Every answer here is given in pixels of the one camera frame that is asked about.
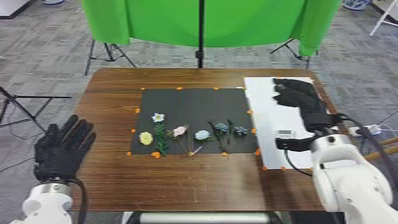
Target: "black mat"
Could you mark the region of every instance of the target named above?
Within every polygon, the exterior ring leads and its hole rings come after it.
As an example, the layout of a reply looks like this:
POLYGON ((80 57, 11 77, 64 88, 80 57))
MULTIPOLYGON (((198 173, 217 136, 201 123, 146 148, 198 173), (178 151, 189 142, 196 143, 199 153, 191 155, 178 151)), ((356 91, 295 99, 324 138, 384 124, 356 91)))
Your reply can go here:
MULTIPOLYGON (((139 122, 135 126, 135 135, 132 142, 132 153, 150 154, 155 151, 155 142, 150 146, 144 146, 139 141, 139 134, 150 132, 155 134, 155 123, 151 116, 155 113, 166 114, 166 129, 173 130, 185 124, 191 126, 191 141, 189 135, 180 138, 180 142, 187 146, 194 140, 194 134, 198 131, 207 130, 212 134, 214 123, 228 124, 228 119, 233 121, 235 126, 244 126, 249 129, 249 134, 244 137, 231 135, 231 141, 228 144, 228 135, 223 137, 224 147, 230 153, 253 153, 258 148, 256 136, 251 133, 253 121, 247 114, 247 98, 242 89, 151 89, 143 93, 143 105, 139 122)), ((167 139, 169 149, 167 154, 183 154, 185 151, 176 140, 167 139)), ((201 146, 201 143, 194 141, 194 148, 201 146)), ((212 141, 205 143, 201 153, 221 153, 219 142, 215 137, 212 141)))

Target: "black strap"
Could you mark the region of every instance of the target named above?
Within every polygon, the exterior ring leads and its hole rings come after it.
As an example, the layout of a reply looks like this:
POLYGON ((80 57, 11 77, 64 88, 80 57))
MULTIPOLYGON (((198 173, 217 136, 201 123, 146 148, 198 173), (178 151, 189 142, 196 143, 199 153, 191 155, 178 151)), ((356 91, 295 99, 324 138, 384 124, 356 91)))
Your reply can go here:
POLYGON ((144 212, 134 212, 127 224, 141 224, 141 215, 144 212))

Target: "cable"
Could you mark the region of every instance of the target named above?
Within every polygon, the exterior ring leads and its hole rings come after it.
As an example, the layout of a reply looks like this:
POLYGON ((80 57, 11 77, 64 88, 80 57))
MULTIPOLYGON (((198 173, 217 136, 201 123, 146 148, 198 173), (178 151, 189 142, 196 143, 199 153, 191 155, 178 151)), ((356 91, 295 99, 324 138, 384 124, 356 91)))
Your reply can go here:
POLYGON ((398 110, 395 111, 395 113, 377 122, 377 124, 382 124, 382 122, 397 115, 398 110))
POLYGON ((395 169, 393 161, 391 161, 390 156, 388 156, 388 154, 386 154, 386 152, 384 152, 382 145, 381 145, 381 143, 379 143, 379 141, 377 141, 377 139, 375 139, 375 137, 374 137, 374 135, 372 135, 372 133, 370 133, 370 129, 365 128, 361 122, 359 122, 358 120, 354 120, 347 114, 342 114, 342 113, 340 113, 340 117, 342 117, 343 120, 352 121, 352 123, 354 123, 354 124, 358 125, 358 127, 359 127, 359 130, 363 130, 361 135, 365 136, 365 138, 368 138, 370 143, 372 143, 372 145, 374 145, 374 147, 375 147, 375 149, 377 149, 377 151, 379 151, 381 158, 382 158, 382 160, 384 160, 384 164, 386 164, 386 168, 388 168, 388 173, 390 173, 391 179, 393 179, 393 181, 395 181, 395 187, 398 187, 398 174, 397 174, 397 169, 395 169))
MULTIPOLYGON (((13 108, 13 112, 11 112, 11 115, 9 115, 9 117, 8 117, 8 122, 9 122, 9 123, 11 123, 11 117, 13 117, 13 115, 15 115, 15 112, 16 112, 16 106, 15 106, 15 108, 13 108)), ((22 137, 20 135, 15 134, 15 131, 13 131, 13 125, 9 125, 9 133, 11 133, 11 135, 13 135, 16 138, 20 138, 22 140, 29 140, 29 139, 36 138, 40 135, 43 135, 43 133, 38 133, 36 135, 32 135, 32 136, 29 136, 29 137, 22 137)))
POLYGON ((310 177, 313 177, 313 174, 304 172, 297 167, 295 167, 295 164, 292 163, 292 160, 290 160, 290 154, 288 154, 288 150, 285 149, 285 157, 287 157, 287 160, 288 160, 288 163, 290 163, 290 166, 294 167, 295 171, 301 172, 304 175, 308 175, 310 177))
POLYGON ((363 137, 363 141, 361 141, 361 146, 359 146, 359 152, 363 153, 363 149, 365 149, 365 142, 366 142, 366 138, 363 137))
POLYGON ((16 163, 15 165, 11 165, 9 167, 6 167, 2 170, 0 170, 0 173, 9 170, 13 167, 20 166, 29 160, 32 160, 34 157, 31 157, 29 159, 25 159, 20 163, 16 163))
POLYGON ((86 215, 88 215, 88 207, 89 207, 89 198, 88 198, 88 190, 84 186, 84 182, 79 179, 70 180, 72 183, 75 183, 82 190, 82 205, 79 210, 79 224, 84 224, 86 222, 86 215))

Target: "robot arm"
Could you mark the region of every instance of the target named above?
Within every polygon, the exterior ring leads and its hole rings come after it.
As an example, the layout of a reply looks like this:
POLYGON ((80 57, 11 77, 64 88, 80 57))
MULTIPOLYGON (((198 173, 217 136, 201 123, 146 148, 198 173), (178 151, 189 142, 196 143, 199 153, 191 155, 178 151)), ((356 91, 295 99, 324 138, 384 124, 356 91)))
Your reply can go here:
POLYGON ((34 187, 24 202, 27 219, 11 224, 72 224, 72 188, 66 184, 47 183, 34 187))
MULTIPOLYGON (((304 127, 315 133, 308 139, 278 139, 278 147, 283 150, 313 152, 313 182, 324 208, 329 212, 345 212, 349 224, 398 224, 398 211, 390 206, 393 191, 388 179, 365 160, 349 136, 334 134, 331 129, 352 119, 343 114, 327 114, 310 83, 288 79, 276 79, 274 82, 279 92, 274 99, 281 105, 301 108, 304 127)), ((374 141, 368 129, 359 130, 374 141)), ((382 157, 397 181, 391 161, 386 155, 382 157)))
POLYGON ((345 135, 318 138, 313 150, 313 181, 329 212, 345 212, 349 224, 397 224, 393 192, 382 172, 365 160, 345 135))
MULTIPOLYGON (((73 115, 63 128, 50 125, 47 135, 36 144, 36 178, 41 184, 31 191, 24 202, 27 218, 11 224, 72 224, 72 187, 75 182, 84 190, 77 179, 77 171, 86 153, 96 140, 95 125, 73 115)), ((79 224, 84 223, 86 213, 80 213, 79 224)))

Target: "white flower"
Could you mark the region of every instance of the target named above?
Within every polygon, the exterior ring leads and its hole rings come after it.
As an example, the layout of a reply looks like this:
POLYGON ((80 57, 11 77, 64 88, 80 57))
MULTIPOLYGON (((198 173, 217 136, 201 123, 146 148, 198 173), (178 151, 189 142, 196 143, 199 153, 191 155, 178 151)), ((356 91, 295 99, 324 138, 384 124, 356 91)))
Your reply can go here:
POLYGON ((162 122, 164 120, 166 120, 166 115, 155 113, 155 115, 153 115, 153 122, 159 123, 159 122, 162 122))
POLYGON ((201 130, 198 133, 196 133, 196 139, 199 141, 207 140, 210 138, 210 132, 207 130, 201 130))

